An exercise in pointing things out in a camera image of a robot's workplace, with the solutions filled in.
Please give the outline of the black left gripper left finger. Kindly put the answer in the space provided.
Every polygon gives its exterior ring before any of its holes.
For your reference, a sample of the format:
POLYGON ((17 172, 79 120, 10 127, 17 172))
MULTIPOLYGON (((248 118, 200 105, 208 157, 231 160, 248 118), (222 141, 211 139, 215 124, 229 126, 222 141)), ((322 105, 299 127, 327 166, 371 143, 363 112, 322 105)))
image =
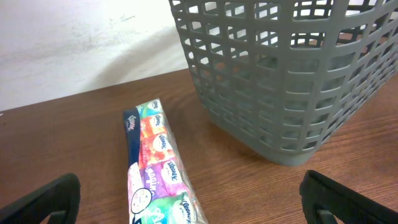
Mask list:
POLYGON ((80 180, 67 173, 1 209, 1 223, 76 223, 80 180))

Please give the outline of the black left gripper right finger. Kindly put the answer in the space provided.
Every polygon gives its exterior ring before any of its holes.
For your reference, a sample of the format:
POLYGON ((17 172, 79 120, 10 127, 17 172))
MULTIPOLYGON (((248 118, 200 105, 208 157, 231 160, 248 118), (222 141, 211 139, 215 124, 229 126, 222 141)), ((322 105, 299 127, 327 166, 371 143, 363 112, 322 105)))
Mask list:
POLYGON ((300 184, 302 209, 308 223, 397 223, 397 212, 315 171, 300 184))

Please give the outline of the grey plastic basket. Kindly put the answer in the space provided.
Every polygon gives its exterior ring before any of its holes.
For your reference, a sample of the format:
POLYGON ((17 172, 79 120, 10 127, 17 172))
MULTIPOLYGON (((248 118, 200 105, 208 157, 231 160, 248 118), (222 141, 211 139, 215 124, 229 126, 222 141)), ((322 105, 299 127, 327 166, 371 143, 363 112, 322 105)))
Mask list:
POLYGON ((397 0, 175 0, 212 122, 285 166, 314 153, 397 73, 397 0))

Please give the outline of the Kleenex tissue multipack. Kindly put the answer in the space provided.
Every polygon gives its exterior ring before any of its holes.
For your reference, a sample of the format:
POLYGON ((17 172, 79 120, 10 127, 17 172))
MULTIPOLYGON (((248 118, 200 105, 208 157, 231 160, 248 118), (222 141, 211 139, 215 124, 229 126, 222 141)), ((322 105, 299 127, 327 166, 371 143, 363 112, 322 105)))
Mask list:
POLYGON ((131 224, 200 224, 207 219, 159 99, 123 113, 131 224))

